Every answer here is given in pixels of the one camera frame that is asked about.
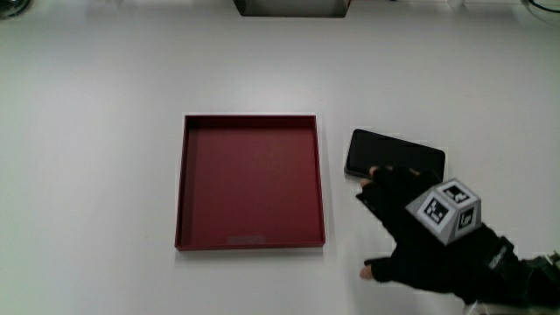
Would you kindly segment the person's right hand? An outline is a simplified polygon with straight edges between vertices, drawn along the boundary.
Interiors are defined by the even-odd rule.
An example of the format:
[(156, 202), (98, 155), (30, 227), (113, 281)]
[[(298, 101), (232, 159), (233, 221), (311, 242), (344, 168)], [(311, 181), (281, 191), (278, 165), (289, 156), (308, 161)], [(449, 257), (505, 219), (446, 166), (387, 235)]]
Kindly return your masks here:
[(452, 293), (465, 303), (515, 303), (527, 293), (530, 272), (513, 252), (513, 244), (483, 224), (445, 246), (405, 207), (439, 184), (433, 171), (372, 167), (371, 179), (357, 199), (381, 222), (396, 243), (390, 256), (364, 262), (377, 282)]

